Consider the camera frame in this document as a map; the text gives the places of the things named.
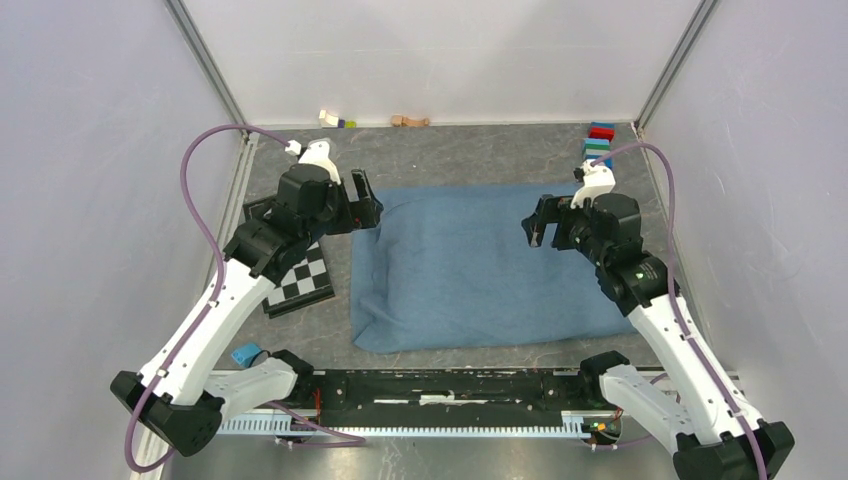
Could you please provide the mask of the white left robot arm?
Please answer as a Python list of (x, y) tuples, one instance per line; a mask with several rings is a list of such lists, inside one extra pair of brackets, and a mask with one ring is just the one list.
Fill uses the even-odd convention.
[(210, 375), (249, 314), (327, 235), (379, 224), (383, 211), (367, 173), (351, 172), (356, 200), (345, 184), (315, 164), (284, 172), (274, 197), (257, 206), (222, 250), (215, 274), (171, 339), (139, 372), (120, 371), (112, 394), (169, 447), (188, 457), (201, 451), (225, 421), (272, 400), (306, 405), (313, 379), (287, 363), (269, 359), (222, 380)]

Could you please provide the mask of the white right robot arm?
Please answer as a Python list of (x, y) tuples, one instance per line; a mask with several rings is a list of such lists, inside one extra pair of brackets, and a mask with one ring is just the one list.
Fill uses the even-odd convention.
[(610, 351), (581, 362), (580, 400), (624, 410), (669, 452), (680, 479), (775, 478), (794, 437), (784, 422), (763, 418), (703, 341), (669, 266), (643, 248), (637, 201), (618, 193), (574, 201), (541, 196), (521, 223), (529, 245), (540, 246), (555, 226), (552, 247), (594, 266), (601, 291), (648, 342), (680, 397)]

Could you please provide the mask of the blue fabric pillowcase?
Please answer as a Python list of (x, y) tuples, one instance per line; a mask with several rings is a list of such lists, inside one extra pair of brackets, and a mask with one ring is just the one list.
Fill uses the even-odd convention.
[(580, 254), (528, 245), (521, 221), (572, 184), (384, 189), (352, 236), (350, 322), (372, 353), (630, 334)]

